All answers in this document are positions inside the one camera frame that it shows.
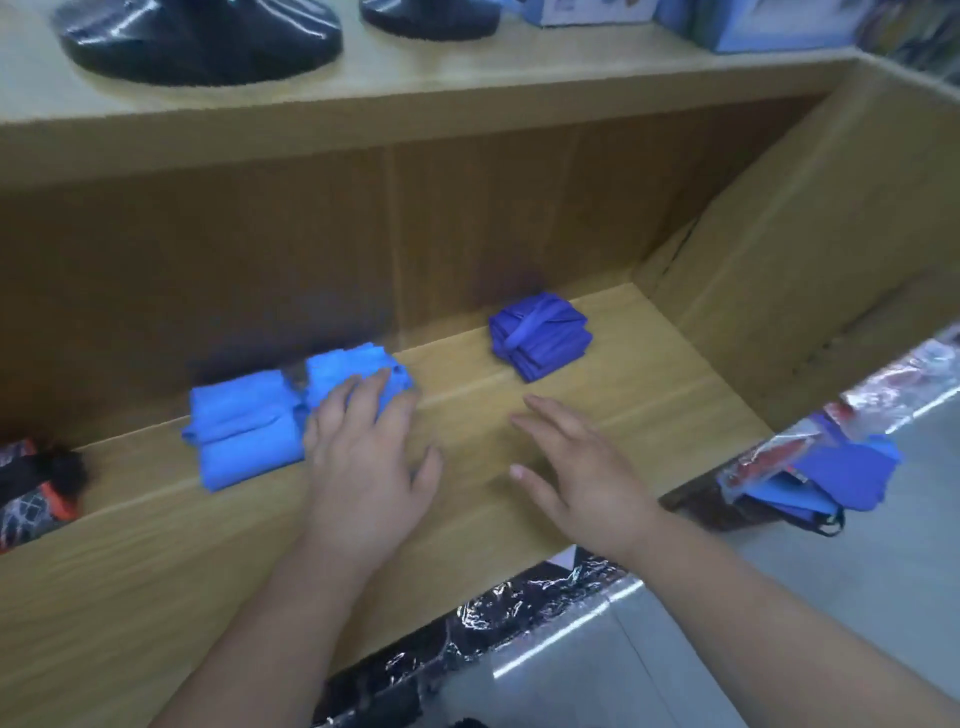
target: shiny black plastic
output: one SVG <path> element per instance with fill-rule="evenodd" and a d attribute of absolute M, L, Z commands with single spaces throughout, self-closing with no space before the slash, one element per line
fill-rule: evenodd
<path fill-rule="evenodd" d="M 77 65 L 144 84 L 275 81 L 343 51 L 339 18 L 314 0 L 72 0 L 51 22 Z"/>
<path fill-rule="evenodd" d="M 500 24 L 500 6 L 489 0 L 361 0 L 360 14 L 387 33 L 423 40 L 476 40 Z"/>

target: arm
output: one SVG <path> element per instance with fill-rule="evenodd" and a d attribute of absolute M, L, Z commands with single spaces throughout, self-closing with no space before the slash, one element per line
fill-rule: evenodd
<path fill-rule="evenodd" d="M 412 479 L 407 469 L 417 395 L 397 396 L 375 420 L 388 376 L 349 379 L 311 415 L 302 535 L 152 728 L 310 724 L 354 602 L 426 513 L 443 469 L 433 447 Z"/>
<path fill-rule="evenodd" d="M 646 493 L 613 446 L 555 400 L 514 424 L 543 450 L 556 489 L 511 476 L 577 544 L 640 576 L 751 726 L 960 725 L 960 706 L 815 611 Z"/>

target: folded purple-blue bag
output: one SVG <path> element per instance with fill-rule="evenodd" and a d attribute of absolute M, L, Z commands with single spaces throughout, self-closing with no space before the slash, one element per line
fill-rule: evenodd
<path fill-rule="evenodd" d="M 536 381 L 584 355 L 593 341 L 587 317 L 569 301 L 539 293 L 490 317 L 493 353 L 524 381 Z"/>

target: left hand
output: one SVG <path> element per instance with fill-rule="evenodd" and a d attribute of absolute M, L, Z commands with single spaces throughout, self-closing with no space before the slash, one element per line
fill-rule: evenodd
<path fill-rule="evenodd" d="M 389 376 L 382 369 L 335 387 L 310 415 L 303 436 L 312 490 L 308 541 L 367 577 L 426 514 L 444 468 L 431 445 L 411 477 L 404 446 L 420 396 L 397 395 L 377 418 Z"/>

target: hand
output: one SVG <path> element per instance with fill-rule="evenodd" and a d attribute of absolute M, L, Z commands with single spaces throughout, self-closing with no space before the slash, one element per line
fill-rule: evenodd
<path fill-rule="evenodd" d="M 575 544 L 617 562 L 628 560 L 651 519 L 662 513 L 630 463 L 606 438 L 556 400 L 527 395 L 536 415 L 513 415 L 557 472 L 559 487 L 522 465 L 510 476 Z"/>
<path fill-rule="evenodd" d="M 377 419 L 389 376 L 383 369 L 335 387 L 303 436 L 312 485 L 308 539 L 368 578 L 423 518 L 444 468 L 430 446 L 411 478 L 404 445 L 420 396 L 397 395 Z"/>

